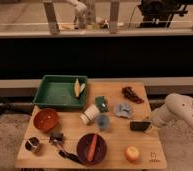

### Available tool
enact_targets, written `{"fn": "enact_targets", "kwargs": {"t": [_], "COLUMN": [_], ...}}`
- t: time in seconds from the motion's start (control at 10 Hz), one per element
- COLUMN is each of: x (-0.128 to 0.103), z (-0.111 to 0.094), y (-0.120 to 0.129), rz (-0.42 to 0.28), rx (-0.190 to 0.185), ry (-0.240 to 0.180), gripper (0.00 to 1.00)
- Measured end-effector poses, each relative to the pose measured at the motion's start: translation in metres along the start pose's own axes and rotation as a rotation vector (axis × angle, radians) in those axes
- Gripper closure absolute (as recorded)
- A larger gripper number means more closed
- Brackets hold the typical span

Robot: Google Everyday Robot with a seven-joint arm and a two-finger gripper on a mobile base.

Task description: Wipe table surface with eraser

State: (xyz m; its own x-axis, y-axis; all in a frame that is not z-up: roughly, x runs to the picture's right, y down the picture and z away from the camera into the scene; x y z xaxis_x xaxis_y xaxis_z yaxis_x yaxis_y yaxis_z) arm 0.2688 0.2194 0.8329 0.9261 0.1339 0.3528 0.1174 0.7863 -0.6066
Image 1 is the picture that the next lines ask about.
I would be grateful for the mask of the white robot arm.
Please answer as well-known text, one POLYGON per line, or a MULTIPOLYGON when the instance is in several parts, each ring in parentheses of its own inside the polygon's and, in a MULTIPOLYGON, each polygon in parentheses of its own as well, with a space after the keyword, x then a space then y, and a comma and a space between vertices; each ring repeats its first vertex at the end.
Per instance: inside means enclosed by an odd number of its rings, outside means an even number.
POLYGON ((153 110, 149 116, 151 128, 161 128, 174 118, 184 120, 193 130, 193 98, 187 95, 171 93, 164 104, 153 110))

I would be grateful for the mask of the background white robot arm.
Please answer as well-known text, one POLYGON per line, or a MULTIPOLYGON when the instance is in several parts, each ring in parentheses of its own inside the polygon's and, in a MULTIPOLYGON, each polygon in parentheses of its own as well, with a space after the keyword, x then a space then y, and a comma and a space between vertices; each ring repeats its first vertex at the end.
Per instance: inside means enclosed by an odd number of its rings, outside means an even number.
POLYGON ((69 5, 74 7, 76 28, 83 29, 86 26, 86 10, 87 6, 79 0, 65 0, 69 5))

